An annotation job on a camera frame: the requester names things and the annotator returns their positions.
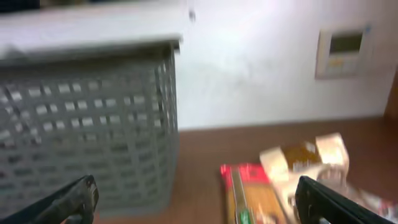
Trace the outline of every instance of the wall thermostat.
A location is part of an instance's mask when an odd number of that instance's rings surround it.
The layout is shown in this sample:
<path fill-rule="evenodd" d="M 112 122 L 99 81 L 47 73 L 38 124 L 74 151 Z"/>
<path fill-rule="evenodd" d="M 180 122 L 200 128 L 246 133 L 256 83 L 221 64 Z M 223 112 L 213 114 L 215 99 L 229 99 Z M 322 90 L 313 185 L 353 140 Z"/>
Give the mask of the wall thermostat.
<path fill-rule="evenodd" d="M 333 78 L 363 73 L 372 52 L 370 26 L 321 30 L 315 77 Z"/>

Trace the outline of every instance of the red pasta package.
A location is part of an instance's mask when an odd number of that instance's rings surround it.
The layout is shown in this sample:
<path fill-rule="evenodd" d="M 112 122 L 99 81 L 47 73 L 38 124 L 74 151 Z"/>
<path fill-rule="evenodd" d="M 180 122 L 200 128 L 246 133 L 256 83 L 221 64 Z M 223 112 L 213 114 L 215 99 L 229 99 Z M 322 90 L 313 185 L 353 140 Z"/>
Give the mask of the red pasta package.
<path fill-rule="evenodd" d="M 228 224 L 283 224 L 285 215 L 260 164 L 222 165 Z"/>

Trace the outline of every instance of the food package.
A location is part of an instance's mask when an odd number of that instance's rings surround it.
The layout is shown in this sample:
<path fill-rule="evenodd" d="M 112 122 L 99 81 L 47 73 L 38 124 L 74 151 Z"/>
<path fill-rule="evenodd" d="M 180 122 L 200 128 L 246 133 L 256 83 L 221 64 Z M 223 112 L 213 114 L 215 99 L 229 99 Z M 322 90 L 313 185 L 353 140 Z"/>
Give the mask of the food package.
<path fill-rule="evenodd" d="M 272 182 L 287 181 L 295 172 L 317 164 L 341 165 L 346 173 L 349 168 L 347 150 L 338 133 L 265 150 L 260 153 L 260 160 Z"/>
<path fill-rule="evenodd" d="M 349 169 L 348 153 L 338 133 L 268 149 L 261 152 L 260 160 L 291 223 L 298 223 L 294 195 L 301 175 L 314 180 L 319 175 L 338 175 L 345 180 Z"/>
<path fill-rule="evenodd" d="M 222 165 L 228 224 L 287 223 L 279 201 L 261 165 Z"/>

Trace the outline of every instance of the gray plastic basket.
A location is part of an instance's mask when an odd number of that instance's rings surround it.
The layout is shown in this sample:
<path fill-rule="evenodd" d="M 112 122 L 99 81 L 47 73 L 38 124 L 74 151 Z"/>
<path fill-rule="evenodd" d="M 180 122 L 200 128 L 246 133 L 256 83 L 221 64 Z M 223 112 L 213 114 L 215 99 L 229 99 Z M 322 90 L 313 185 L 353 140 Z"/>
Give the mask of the gray plastic basket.
<path fill-rule="evenodd" d="M 0 217 L 84 174 L 102 215 L 167 206 L 178 154 L 178 39 L 0 62 Z"/>

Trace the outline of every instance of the wooden countertop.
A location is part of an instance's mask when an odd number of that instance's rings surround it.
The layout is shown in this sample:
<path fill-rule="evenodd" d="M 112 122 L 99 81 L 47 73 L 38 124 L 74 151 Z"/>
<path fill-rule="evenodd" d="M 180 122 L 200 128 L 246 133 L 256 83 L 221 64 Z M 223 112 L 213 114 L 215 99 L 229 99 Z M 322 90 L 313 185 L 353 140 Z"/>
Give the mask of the wooden countertop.
<path fill-rule="evenodd" d="M 183 131 L 169 207 L 141 217 L 96 217 L 95 224 L 224 223 L 221 164 L 259 162 L 267 148 L 334 132 L 341 133 L 348 150 L 348 180 L 398 201 L 398 128 L 381 118 Z"/>

